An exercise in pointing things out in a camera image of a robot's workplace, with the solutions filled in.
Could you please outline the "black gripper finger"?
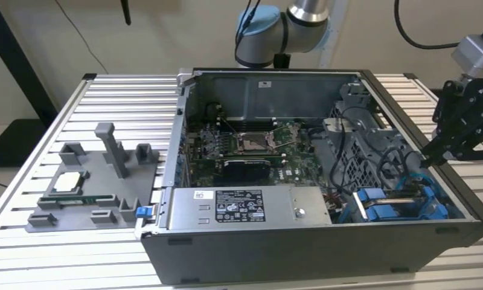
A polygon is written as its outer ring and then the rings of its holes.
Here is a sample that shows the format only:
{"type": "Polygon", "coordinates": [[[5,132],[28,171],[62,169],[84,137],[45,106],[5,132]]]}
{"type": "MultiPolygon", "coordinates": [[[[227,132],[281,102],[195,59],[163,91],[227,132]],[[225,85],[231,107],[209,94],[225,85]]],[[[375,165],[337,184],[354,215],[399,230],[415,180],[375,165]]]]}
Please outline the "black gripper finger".
{"type": "Polygon", "coordinates": [[[483,161],[483,112],[467,112],[446,125],[444,151],[458,161],[483,161]]]}
{"type": "Polygon", "coordinates": [[[447,161],[443,157],[455,146],[455,130],[451,129],[451,115],[454,113],[455,103],[458,102],[463,91],[460,82],[448,80],[444,82],[440,93],[438,95],[438,103],[432,113],[432,122],[436,124],[431,141],[423,146],[420,152],[424,160],[420,162],[422,168],[432,165],[440,165],[447,161]]]}

